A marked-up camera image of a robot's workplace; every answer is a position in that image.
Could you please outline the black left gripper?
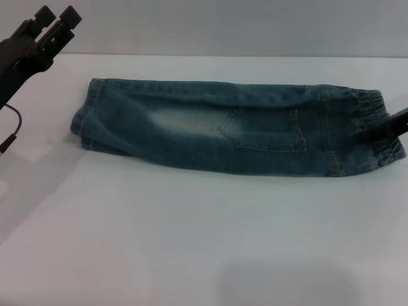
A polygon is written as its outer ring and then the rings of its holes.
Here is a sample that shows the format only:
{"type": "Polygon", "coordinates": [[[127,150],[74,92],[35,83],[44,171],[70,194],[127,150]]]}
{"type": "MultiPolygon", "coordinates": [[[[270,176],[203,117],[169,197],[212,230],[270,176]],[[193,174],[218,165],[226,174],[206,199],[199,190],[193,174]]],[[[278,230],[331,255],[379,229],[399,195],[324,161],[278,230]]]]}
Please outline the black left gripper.
{"type": "Polygon", "coordinates": [[[7,104],[29,78],[53,65],[55,56],[74,38],[72,30],[82,18],[68,6],[59,20],[35,41],[54,20],[51,9],[42,6],[34,19],[25,20],[18,27],[17,38],[1,42],[1,106],[7,104]]]}

